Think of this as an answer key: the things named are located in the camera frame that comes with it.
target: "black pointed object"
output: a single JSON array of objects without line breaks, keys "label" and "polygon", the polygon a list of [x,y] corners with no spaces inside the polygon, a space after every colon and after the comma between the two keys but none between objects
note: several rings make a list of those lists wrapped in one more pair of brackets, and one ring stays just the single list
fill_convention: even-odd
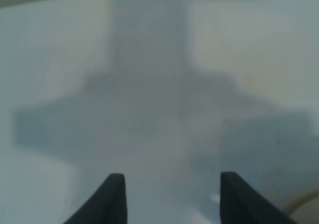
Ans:
[{"label": "black pointed object", "polygon": [[111,174],[65,224],[127,224],[125,177]]},{"label": "black pointed object", "polygon": [[222,224],[294,224],[235,172],[221,174]]}]

